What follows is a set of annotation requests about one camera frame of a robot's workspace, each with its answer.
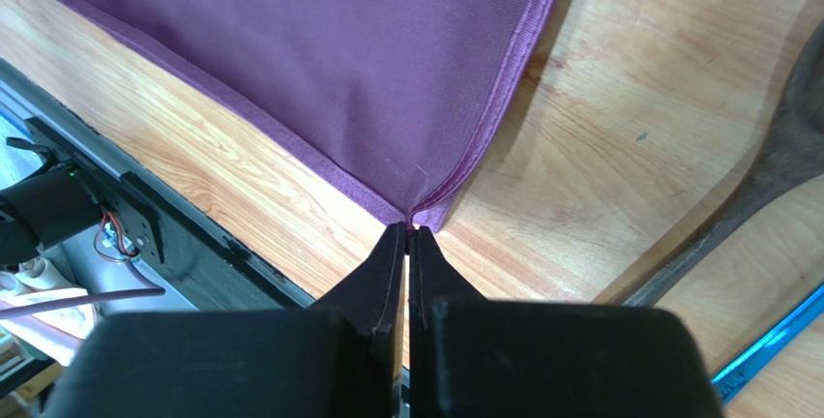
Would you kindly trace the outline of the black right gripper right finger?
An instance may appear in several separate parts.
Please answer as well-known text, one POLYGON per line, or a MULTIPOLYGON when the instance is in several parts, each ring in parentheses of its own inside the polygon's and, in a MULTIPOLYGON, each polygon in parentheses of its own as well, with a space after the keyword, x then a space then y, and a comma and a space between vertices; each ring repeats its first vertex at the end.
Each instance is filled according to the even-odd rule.
POLYGON ((427 227, 411 233, 408 254, 412 416, 721 416, 674 313, 490 300, 427 227))

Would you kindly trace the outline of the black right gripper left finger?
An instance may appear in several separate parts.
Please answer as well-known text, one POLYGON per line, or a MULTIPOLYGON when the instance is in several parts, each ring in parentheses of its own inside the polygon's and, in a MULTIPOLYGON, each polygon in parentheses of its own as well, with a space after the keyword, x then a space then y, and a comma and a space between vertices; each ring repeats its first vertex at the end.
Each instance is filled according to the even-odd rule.
POLYGON ((398 417, 407 229, 309 307, 121 313, 54 387, 48 417, 398 417))

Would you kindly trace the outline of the purple cloth napkin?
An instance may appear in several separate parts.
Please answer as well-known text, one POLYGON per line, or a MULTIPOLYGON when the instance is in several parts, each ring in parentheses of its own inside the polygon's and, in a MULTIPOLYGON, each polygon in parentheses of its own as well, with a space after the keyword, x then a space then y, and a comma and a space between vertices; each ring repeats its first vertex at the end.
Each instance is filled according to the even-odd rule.
POLYGON ((383 224, 438 230, 555 0, 57 0, 383 224))

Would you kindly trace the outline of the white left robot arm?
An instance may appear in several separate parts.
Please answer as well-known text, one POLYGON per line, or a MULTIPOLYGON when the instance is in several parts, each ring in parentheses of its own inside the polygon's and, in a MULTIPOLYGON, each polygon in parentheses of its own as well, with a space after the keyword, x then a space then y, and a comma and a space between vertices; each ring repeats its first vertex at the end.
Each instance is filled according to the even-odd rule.
POLYGON ((103 208, 89 186, 90 176, 74 162, 19 137, 6 144, 38 154, 43 164, 1 191, 1 264, 29 261, 98 223, 103 208))

